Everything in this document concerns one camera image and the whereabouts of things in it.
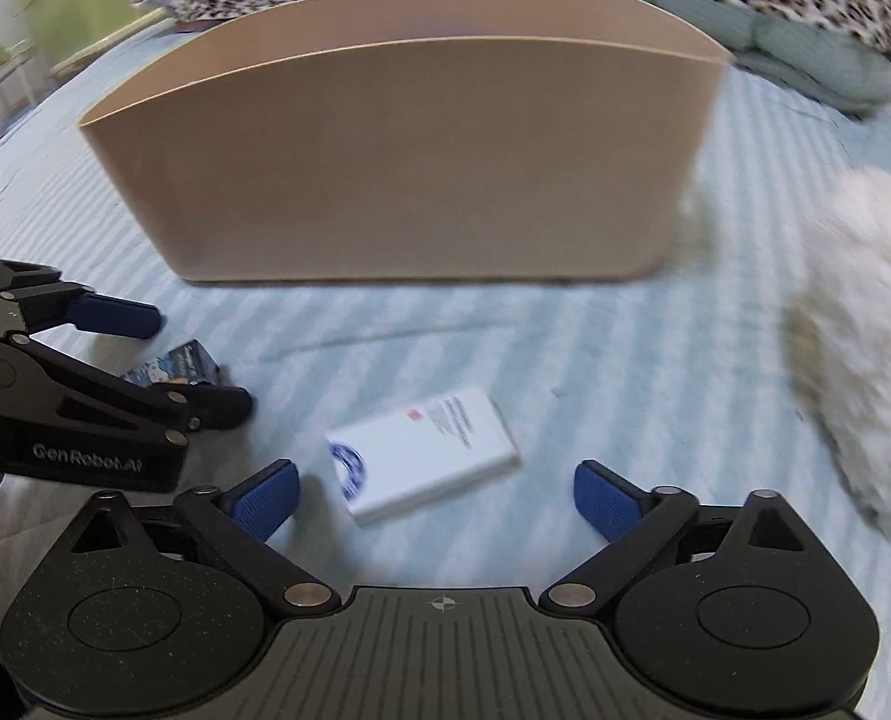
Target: white fluffy fur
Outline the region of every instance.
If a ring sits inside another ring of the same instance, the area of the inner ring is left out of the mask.
[[[891,537],[891,176],[847,175],[807,242],[821,412],[848,483]]]

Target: blue gripper pad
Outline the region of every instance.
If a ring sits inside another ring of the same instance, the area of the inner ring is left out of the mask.
[[[265,479],[233,499],[228,507],[228,515],[235,523],[259,541],[268,541],[295,513],[301,493],[298,469],[289,461],[278,461],[267,471]]]
[[[126,338],[151,338],[162,329],[162,314],[155,306],[94,293],[73,300],[65,320],[79,330]]]
[[[642,509],[639,499],[610,482],[597,468],[605,471],[591,460],[575,469],[575,508],[595,530],[616,541],[639,524]]]

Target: light blue bedsheet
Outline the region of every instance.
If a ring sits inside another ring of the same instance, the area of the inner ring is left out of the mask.
[[[156,30],[133,38],[0,143],[0,256],[59,266],[169,317],[144,346],[67,328],[44,340],[121,372],[199,338],[258,398],[247,429],[194,440],[183,485],[231,485],[277,457],[295,460],[303,504],[271,543],[342,593],[353,583],[526,584],[538,593],[602,547],[571,501],[572,472],[586,457],[642,487],[681,485],[708,503],[777,488],[875,608],[882,648],[861,711],[891,720],[891,545],[858,517],[794,391],[790,349],[806,338],[789,323],[805,274],[802,218],[841,170],[891,159],[891,113],[857,124],[731,73],[679,244],[649,280],[189,286],[166,268],[76,129],[104,93],[185,39]],[[471,383],[499,406],[523,469],[357,527],[325,430]],[[7,480],[0,617],[88,493]]]

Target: beige plastic bin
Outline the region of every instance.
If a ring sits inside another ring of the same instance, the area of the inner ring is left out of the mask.
[[[730,58],[639,0],[306,0],[80,126],[186,279],[625,278],[668,250]]]

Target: small box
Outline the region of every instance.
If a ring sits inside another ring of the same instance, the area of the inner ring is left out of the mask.
[[[221,384],[221,370],[198,341],[178,346],[164,357],[149,360],[122,374],[122,379],[139,386],[170,384]]]
[[[327,436],[348,511],[362,523],[451,493],[518,461],[478,388],[445,394]]]

